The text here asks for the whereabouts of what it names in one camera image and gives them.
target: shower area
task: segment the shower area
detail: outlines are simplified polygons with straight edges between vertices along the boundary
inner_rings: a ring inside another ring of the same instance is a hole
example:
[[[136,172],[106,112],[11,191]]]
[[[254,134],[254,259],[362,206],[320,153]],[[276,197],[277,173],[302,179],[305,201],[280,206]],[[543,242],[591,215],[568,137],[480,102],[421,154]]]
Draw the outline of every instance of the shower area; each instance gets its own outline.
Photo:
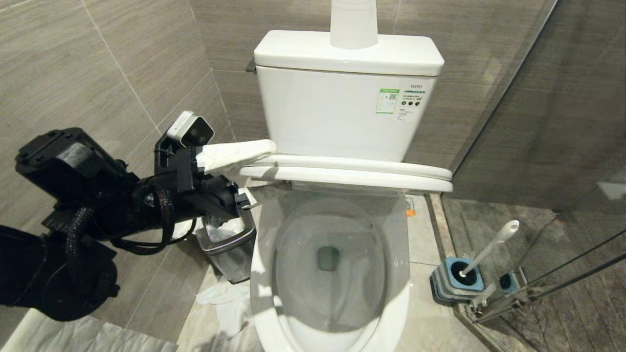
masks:
[[[520,221],[480,264],[487,305],[461,307],[495,349],[626,349],[625,6],[545,6],[442,196],[456,257]]]

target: toilet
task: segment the toilet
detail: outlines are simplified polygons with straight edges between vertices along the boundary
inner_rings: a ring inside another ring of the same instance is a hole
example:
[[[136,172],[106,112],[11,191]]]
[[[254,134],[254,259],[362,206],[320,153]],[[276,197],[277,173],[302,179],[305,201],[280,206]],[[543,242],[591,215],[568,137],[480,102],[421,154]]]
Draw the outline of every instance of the toilet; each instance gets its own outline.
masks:
[[[329,36],[270,31],[254,52],[277,153],[240,174],[292,190],[260,211],[252,314],[266,352],[393,352],[409,306],[404,194],[453,189],[449,170],[402,163],[444,61],[427,37],[350,50]]]

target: toilet tank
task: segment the toilet tank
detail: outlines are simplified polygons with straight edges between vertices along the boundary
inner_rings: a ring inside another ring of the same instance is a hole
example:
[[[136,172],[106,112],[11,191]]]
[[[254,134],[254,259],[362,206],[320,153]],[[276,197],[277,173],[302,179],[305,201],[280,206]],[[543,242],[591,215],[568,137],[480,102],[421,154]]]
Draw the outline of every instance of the toilet tank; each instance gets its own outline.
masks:
[[[428,37],[378,38],[349,50],[331,46],[328,32],[265,35],[254,60],[279,153],[404,158],[444,61]]]

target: toilet brush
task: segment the toilet brush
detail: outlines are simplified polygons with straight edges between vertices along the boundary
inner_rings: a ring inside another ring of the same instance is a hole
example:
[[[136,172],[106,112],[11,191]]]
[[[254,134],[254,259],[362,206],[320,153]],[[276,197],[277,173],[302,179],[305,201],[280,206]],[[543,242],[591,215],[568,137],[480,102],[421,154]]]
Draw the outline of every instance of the toilet brush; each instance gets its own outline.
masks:
[[[441,304],[456,301],[469,301],[485,290],[485,283],[478,264],[498,246],[510,239],[520,228],[520,222],[507,222],[496,237],[474,259],[446,258],[430,277],[433,299]]]

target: toilet tank lid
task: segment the toilet tank lid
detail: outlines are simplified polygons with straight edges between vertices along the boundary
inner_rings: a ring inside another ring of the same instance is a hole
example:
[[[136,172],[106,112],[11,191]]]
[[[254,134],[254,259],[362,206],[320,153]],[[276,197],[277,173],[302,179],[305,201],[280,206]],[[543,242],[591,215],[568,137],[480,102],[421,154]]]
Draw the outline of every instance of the toilet tank lid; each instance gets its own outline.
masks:
[[[433,40],[423,36],[378,35],[365,49],[331,45],[329,32],[269,31],[254,50],[260,66],[301,70],[438,76],[443,58]]]
[[[427,165],[336,157],[272,155],[240,170],[244,176],[264,180],[290,180],[327,184],[452,192],[449,170]]]

